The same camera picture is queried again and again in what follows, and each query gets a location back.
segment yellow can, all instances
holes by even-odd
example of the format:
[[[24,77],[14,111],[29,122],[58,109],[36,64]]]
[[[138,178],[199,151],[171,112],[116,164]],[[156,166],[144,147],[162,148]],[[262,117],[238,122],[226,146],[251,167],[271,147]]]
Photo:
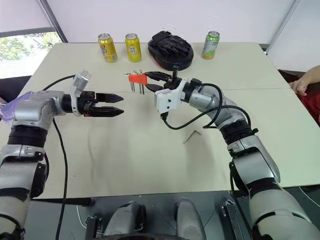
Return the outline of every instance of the yellow can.
[[[125,45],[129,59],[134,63],[140,62],[141,50],[137,34],[128,33],[127,35],[125,35]]]
[[[109,63],[117,61],[118,56],[114,44],[114,40],[108,33],[102,33],[98,36],[98,43],[100,45],[104,59]]]

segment person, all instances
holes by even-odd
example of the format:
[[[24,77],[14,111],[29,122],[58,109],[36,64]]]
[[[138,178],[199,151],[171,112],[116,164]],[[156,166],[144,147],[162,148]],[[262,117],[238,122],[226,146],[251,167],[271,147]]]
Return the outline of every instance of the person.
[[[307,93],[308,85],[315,83],[320,83],[320,65],[311,68],[300,79],[290,82],[289,85],[320,127],[320,91]]]

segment robotic arm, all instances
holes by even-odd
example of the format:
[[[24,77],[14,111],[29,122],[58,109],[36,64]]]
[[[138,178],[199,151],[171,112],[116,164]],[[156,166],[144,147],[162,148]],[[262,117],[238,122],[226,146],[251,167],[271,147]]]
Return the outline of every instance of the robotic arm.
[[[70,95],[63,91],[39,91],[20,101],[7,145],[0,157],[0,239],[23,239],[30,200],[38,197],[48,177],[43,163],[45,141],[55,116],[74,113],[85,117],[114,117],[124,111],[115,107],[96,107],[96,103],[123,100],[115,94],[83,91],[91,75],[75,75]]]
[[[251,129],[236,104],[213,84],[197,79],[187,82],[162,72],[146,72],[148,77],[163,80],[164,87],[147,85],[155,91],[155,105],[162,120],[181,102],[189,103],[214,120],[232,157],[229,168],[238,189],[249,195],[252,237],[254,240],[320,240],[319,230],[311,223],[299,203],[280,187],[279,169]]]

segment allen key set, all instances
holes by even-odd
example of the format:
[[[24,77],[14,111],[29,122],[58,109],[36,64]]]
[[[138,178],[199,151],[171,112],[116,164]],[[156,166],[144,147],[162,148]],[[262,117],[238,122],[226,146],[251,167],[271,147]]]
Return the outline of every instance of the allen key set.
[[[136,91],[135,83],[139,84],[140,94],[145,95],[145,85],[148,84],[147,75],[143,74],[142,70],[140,69],[139,72],[133,71],[135,74],[132,73],[125,73],[125,76],[128,76],[131,90],[132,92]]]

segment metal tool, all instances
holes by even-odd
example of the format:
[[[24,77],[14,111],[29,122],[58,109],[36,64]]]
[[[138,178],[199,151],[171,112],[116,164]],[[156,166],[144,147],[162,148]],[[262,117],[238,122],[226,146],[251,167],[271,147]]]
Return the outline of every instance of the metal tool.
[[[141,84],[141,88],[142,88],[142,94],[145,95],[145,86],[143,84]]]
[[[137,72],[137,71],[133,71],[136,75],[143,75],[143,72],[142,72],[142,70],[140,69],[139,70],[139,72]],[[132,76],[133,74],[132,73],[125,73],[124,74],[125,76]],[[131,90],[133,91],[133,92],[135,92],[136,90],[135,90],[135,83],[133,82],[133,81],[130,81],[129,80],[129,82],[130,82],[130,85],[131,85]],[[143,83],[138,83],[139,84],[139,91],[140,91],[140,94],[143,94],[143,95],[145,95],[145,87],[144,87],[144,84]]]
[[[123,75],[125,75],[125,76],[131,76],[132,73],[127,72],[127,73],[124,73]],[[130,83],[131,91],[132,91],[132,92],[135,92],[135,91],[136,91],[136,90],[135,90],[135,84],[134,84],[132,81],[129,81],[129,83]]]
[[[192,137],[193,134],[199,134],[201,136],[201,133],[198,132],[197,130],[193,130],[189,136],[186,137],[186,139],[182,142],[182,144],[185,144],[186,142],[188,142],[188,140]]]

